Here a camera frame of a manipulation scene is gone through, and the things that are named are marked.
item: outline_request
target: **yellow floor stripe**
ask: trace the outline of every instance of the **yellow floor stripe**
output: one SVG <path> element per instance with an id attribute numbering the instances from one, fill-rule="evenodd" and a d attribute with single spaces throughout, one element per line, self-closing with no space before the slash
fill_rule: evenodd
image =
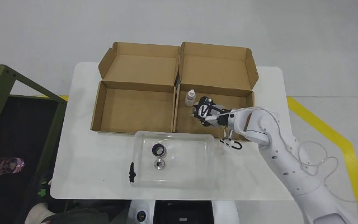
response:
<path id="1" fill-rule="evenodd" d="M 36 96 L 36 97 L 48 98 L 48 96 L 45 96 L 45 95 L 40 95 L 40 96 Z M 61 97 L 61 98 L 64 99 L 65 101 L 68 101 L 68 96 L 66 96 L 66 95 L 59 96 L 59 97 Z"/>
<path id="2" fill-rule="evenodd" d="M 353 193 L 358 201 L 358 161 L 352 143 L 333 130 L 333 128 L 331 128 L 324 121 L 320 120 L 316 115 L 307 110 L 304 106 L 299 104 L 292 97 L 287 97 L 287 102 L 290 110 L 342 150 L 348 175 L 351 180 Z"/>

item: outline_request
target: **black panel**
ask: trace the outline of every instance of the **black panel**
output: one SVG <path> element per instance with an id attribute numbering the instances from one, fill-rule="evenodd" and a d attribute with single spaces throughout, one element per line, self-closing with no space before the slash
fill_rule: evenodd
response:
<path id="1" fill-rule="evenodd" d="M 20 157 L 25 162 L 18 174 L 0 175 L 2 223 L 14 223 L 23 204 L 24 192 L 36 171 L 57 104 L 46 99 L 9 97 L 0 114 L 0 157 Z"/>
<path id="2" fill-rule="evenodd" d="M 154 224 L 214 224 L 210 200 L 157 200 Z"/>

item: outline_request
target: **small white bottle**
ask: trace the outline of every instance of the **small white bottle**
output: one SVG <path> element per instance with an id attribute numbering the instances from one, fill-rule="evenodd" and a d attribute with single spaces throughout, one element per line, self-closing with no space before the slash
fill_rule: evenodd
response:
<path id="1" fill-rule="evenodd" d="M 186 106 L 193 106 L 194 102 L 195 102 L 195 91 L 190 90 L 189 92 L 186 93 L 185 105 Z"/>

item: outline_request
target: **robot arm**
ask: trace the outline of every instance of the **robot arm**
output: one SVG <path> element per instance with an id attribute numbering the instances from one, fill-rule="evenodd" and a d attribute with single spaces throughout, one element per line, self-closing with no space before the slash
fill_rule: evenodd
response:
<path id="1" fill-rule="evenodd" d="M 296 138 L 281 133 L 276 114 L 263 108 L 225 110 L 207 97 L 200 99 L 195 108 L 194 116 L 204 126 L 224 125 L 258 144 L 263 159 L 299 206 L 304 223 L 358 223 L 316 176 L 309 175 L 315 167 L 309 165 L 305 151 L 299 151 Z"/>

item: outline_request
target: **bottle cap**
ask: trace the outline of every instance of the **bottle cap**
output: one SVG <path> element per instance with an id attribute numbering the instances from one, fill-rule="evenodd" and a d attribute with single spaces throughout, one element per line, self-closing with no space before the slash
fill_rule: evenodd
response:
<path id="1" fill-rule="evenodd" d="M 195 91 L 194 91 L 194 90 L 190 90 L 190 91 L 188 92 L 188 95 L 189 95 L 190 97 L 194 97 L 194 96 L 195 96 Z"/>

